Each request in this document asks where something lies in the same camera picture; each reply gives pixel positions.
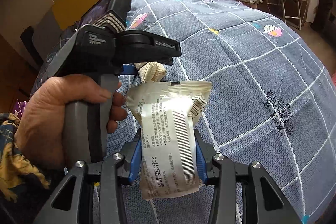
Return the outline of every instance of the metal bolt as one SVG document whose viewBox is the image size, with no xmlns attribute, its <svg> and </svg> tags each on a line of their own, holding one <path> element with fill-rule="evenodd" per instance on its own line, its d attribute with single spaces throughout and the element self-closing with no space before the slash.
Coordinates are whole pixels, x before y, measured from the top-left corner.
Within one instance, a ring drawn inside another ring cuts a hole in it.
<svg viewBox="0 0 336 224">
<path fill-rule="evenodd" d="M 254 168 L 260 168 L 261 163 L 258 162 L 258 161 L 254 161 L 254 162 L 252 162 L 252 166 L 253 166 Z"/>
<path fill-rule="evenodd" d="M 83 160 L 79 160 L 75 163 L 75 166 L 78 167 L 78 168 L 81 168 L 85 165 L 85 161 Z"/>
<path fill-rule="evenodd" d="M 215 160 L 224 160 L 224 155 L 223 154 L 215 154 L 213 156 L 215 158 Z"/>
<path fill-rule="evenodd" d="M 113 154 L 112 158 L 115 160 L 120 160 L 122 159 L 123 155 L 121 153 L 115 153 Z"/>
</svg>

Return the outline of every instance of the white plastic package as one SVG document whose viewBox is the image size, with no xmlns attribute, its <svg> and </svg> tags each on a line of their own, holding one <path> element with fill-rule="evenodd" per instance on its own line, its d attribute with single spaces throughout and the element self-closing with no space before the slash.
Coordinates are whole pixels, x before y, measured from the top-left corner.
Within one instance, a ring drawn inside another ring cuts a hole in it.
<svg viewBox="0 0 336 224">
<path fill-rule="evenodd" d="M 198 191 L 194 125 L 211 82 L 145 83 L 132 87 L 126 105 L 142 127 L 142 198 L 174 198 Z"/>
</svg>

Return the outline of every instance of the device screen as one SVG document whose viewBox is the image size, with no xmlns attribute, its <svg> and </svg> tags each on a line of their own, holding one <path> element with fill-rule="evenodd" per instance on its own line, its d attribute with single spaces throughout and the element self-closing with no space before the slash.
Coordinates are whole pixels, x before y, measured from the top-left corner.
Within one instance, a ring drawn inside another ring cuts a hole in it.
<svg viewBox="0 0 336 224">
<path fill-rule="evenodd" d="M 97 19 L 99 19 L 104 13 L 109 5 L 110 0 L 100 0 L 93 7 L 88 10 L 82 17 L 80 26 L 84 24 L 93 24 Z"/>
</svg>

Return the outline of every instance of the hand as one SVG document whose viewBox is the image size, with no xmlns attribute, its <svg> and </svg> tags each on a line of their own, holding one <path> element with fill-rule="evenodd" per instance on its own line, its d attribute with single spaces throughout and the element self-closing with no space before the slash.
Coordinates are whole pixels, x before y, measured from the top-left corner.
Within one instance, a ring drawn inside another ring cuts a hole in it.
<svg viewBox="0 0 336 224">
<path fill-rule="evenodd" d="M 101 88 L 85 75 L 67 75 L 49 78 L 31 97 L 14 135 L 19 150 L 31 163 L 48 169 L 65 166 L 62 146 L 65 104 L 84 100 L 103 103 L 111 93 Z M 113 95 L 108 133 L 117 129 L 117 122 L 127 117 L 121 108 L 125 97 L 119 92 Z"/>
</svg>

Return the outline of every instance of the barcode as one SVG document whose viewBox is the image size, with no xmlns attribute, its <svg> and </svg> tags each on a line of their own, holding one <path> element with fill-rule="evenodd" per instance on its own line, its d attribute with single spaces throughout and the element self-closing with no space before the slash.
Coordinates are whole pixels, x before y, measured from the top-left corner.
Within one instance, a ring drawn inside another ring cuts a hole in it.
<svg viewBox="0 0 336 224">
<path fill-rule="evenodd" d="M 188 117 L 197 117 L 198 115 L 200 115 L 206 105 L 206 102 L 204 100 L 204 98 L 200 95 L 197 95 L 193 98 L 191 98 L 191 100 L 193 101 L 193 106 L 188 114 Z"/>
</svg>

